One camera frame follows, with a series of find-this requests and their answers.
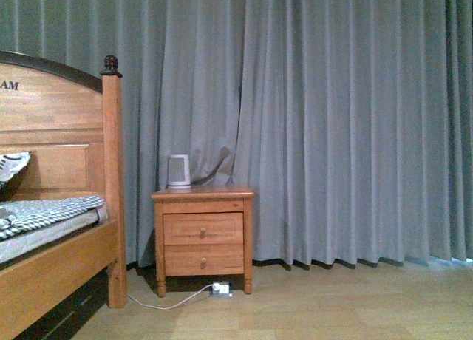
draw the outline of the white cable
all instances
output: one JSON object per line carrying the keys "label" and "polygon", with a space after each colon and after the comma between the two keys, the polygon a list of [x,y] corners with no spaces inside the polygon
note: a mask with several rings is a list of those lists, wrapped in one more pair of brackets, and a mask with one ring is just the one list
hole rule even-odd
{"label": "white cable", "polygon": [[130,297],[131,299],[133,299],[135,302],[137,302],[139,305],[142,305],[144,307],[148,307],[148,308],[152,308],[152,309],[158,309],[158,310],[169,310],[169,309],[172,309],[172,308],[176,308],[178,306],[180,306],[182,303],[184,302],[187,302],[189,299],[195,297],[197,294],[201,293],[202,291],[204,291],[206,288],[209,288],[209,287],[212,287],[212,285],[206,285],[204,288],[202,288],[201,290],[197,291],[196,293],[194,293],[192,296],[190,297],[187,297],[186,299],[180,301],[179,303],[177,303],[176,305],[173,305],[171,307],[165,307],[165,308],[160,308],[160,307],[155,307],[154,305],[145,305],[144,303],[141,303],[140,301],[138,301],[135,297],[133,296],[130,296],[128,295],[128,297]]}

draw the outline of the nightstand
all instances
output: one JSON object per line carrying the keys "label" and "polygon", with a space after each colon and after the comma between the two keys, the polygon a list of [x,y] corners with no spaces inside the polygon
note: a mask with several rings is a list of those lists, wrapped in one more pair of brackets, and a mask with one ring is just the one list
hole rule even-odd
{"label": "nightstand", "polygon": [[252,198],[247,186],[166,188],[152,195],[157,295],[167,276],[243,274],[252,288]]}

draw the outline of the floor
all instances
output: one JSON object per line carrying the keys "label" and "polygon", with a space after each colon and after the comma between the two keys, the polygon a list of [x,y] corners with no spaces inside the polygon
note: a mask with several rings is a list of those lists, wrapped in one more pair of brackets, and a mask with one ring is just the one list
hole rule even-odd
{"label": "floor", "polygon": [[[232,276],[231,298],[205,291],[173,310],[132,300],[111,310],[102,299],[94,315],[76,322],[78,331],[67,335],[71,328],[63,322],[63,330],[56,326],[43,339],[473,339],[472,263],[258,264],[253,270],[251,295],[242,292],[241,277]],[[166,297],[158,299],[154,268],[131,269],[128,276],[129,294],[158,307],[175,305],[215,280],[171,277]]]}

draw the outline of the space heater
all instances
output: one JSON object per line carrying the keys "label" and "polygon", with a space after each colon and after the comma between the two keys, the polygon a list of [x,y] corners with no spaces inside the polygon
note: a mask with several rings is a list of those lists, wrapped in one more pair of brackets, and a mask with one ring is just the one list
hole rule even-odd
{"label": "space heater", "polygon": [[168,160],[168,188],[190,188],[189,156],[171,155]]}

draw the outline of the finial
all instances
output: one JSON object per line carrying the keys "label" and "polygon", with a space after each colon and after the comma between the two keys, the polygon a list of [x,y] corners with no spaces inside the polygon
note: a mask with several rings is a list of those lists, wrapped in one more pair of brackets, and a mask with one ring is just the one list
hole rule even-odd
{"label": "finial", "polygon": [[101,75],[116,75],[122,78],[118,72],[118,59],[114,55],[108,55],[105,57],[105,70],[101,71]]}

